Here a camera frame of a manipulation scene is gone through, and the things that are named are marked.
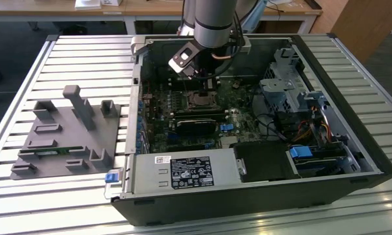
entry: blue tab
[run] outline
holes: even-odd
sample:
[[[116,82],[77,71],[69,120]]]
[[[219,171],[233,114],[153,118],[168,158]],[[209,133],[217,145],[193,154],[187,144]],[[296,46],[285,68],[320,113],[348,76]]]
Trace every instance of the blue tab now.
[[[107,183],[116,183],[119,182],[119,173],[107,173],[104,181]]]
[[[229,131],[233,129],[233,124],[220,125],[221,131]]]
[[[295,146],[289,149],[292,158],[311,158],[312,153],[308,146]]]
[[[231,124],[227,125],[227,131],[229,131],[232,129],[233,129],[233,124],[231,123]]]

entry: power supply label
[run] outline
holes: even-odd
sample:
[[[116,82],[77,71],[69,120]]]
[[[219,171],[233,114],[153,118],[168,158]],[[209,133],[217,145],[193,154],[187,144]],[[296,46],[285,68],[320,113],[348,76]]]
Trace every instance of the power supply label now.
[[[171,159],[169,166],[173,189],[213,186],[209,157]]]

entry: desk leg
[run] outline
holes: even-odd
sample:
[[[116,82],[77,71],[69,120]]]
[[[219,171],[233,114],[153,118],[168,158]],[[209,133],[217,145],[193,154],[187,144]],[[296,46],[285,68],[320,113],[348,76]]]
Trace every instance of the desk leg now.
[[[315,15],[305,17],[305,20],[301,22],[301,25],[299,27],[299,31],[297,31],[299,34],[309,33],[315,19],[316,19]]]
[[[136,28],[135,28],[135,16],[125,16],[124,17],[124,22],[125,22],[125,27],[127,27],[127,32],[129,35],[136,34]]]

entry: aluminum slotted table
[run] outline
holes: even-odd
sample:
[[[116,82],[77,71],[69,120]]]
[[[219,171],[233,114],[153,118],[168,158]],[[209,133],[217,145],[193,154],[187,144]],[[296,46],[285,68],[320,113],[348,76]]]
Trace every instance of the aluminum slotted table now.
[[[392,161],[392,97],[336,38],[301,36]],[[133,227],[104,197],[104,174],[13,181],[12,164],[34,120],[36,100],[78,85],[91,104],[123,105],[115,167],[125,162],[132,36],[61,36],[45,42],[0,124],[0,234],[367,234],[392,233],[392,179],[331,205]],[[313,77],[307,73],[319,90]]]

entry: floor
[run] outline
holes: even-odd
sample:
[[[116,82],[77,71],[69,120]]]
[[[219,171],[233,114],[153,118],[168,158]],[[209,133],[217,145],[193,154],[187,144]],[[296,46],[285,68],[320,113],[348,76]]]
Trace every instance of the floor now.
[[[28,23],[0,23],[0,121],[14,94],[30,69],[36,55],[49,34],[58,31],[52,23],[40,22],[38,31],[32,31]],[[121,22],[88,22],[88,34],[125,34]],[[153,33],[175,33],[177,22],[156,22]],[[140,33],[149,33],[144,28]],[[379,49],[365,63],[381,85],[392,95],[392,34],[385,38]]]

